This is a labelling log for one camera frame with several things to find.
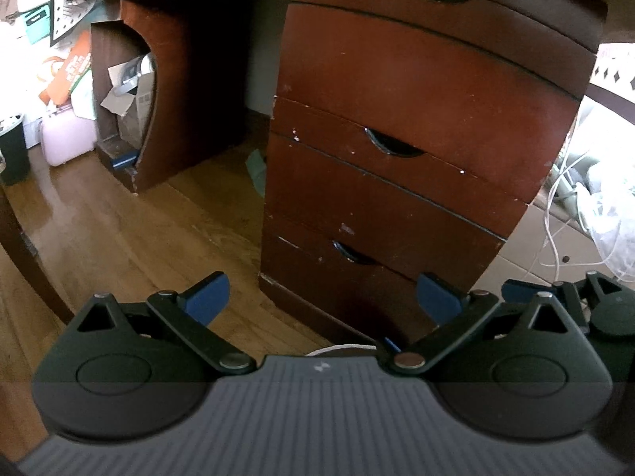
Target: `desk leg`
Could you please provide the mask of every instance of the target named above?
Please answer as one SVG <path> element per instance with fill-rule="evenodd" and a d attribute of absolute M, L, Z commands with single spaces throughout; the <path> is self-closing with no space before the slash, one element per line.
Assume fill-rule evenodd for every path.
<path fill-rule="evenodd" d="M 27 283 L 31 285 L 44 304 L 65 324 L 75 314 L 63 301 L 27 248 L 21 236 L 22 228 L 11 207 L 4 189 L 0 186 L 0 245 L 18 268 Z"/>

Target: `trash can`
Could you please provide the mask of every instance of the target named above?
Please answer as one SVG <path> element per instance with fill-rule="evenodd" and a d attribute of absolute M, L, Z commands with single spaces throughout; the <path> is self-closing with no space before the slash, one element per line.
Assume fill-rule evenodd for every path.
<path fill-rule="evenodd" d="M 0 152 L 6 163 L 0 179 L 6 186 L 23 181 L 31 170 L 22 119 L 18 114 L 0 120 Z"/>

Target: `wooden floor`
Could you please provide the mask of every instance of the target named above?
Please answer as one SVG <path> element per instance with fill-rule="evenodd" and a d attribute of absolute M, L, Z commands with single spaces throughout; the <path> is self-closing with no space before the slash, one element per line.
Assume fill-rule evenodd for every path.
<path fill-rule="evenodd" d="M 259 360 L 305 354 L 328 343 L 257 286 L 263 199 L 244 161 L 263 140 L 252 136 L 140 196 L 93 153 L 50 169 L 36 147 L 29 179 L 7 194 L 53 286 L 75 310 L 98 291 L 142 301 L 222 270 L 231 299 L 210 329 Z M 45 435 L 29 380 L 61 330 L 0 249 L 0 452 L 9 459 Z"/>

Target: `desk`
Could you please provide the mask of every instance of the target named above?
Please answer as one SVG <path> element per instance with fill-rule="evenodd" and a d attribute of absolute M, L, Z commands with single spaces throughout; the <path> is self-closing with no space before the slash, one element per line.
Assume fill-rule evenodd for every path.
<path fill-rule="evenodd" d="M 133 192 L 244 132 L 252 0 L 108 0 L 106 69 L 152 51 L 154 109 Z M 268 150 L 261 288 L 335 342 L 431 328 L 414 281 L 469 291 L 540 189 L 602 37 L 635 0 L 290 0 Z M 98 152 L 130 150 L 99 109 Z"/>

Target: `silver bolt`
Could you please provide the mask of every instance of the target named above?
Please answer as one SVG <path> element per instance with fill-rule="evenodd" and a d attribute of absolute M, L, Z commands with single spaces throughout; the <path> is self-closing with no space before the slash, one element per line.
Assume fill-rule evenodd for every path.
<path fill-rule="evenodd" d="M 416 352 L 400 352 L 395 354 L 393 363 L 401 369 L 415 370 L 425 365 L 425 358 Z"/>
<path fill-rule="evenodd" d="M 251 363 L 251 357 L 244 352 L 230 352 L 220 359 L 220 366 L 230 370 L 246 369 Z"/>

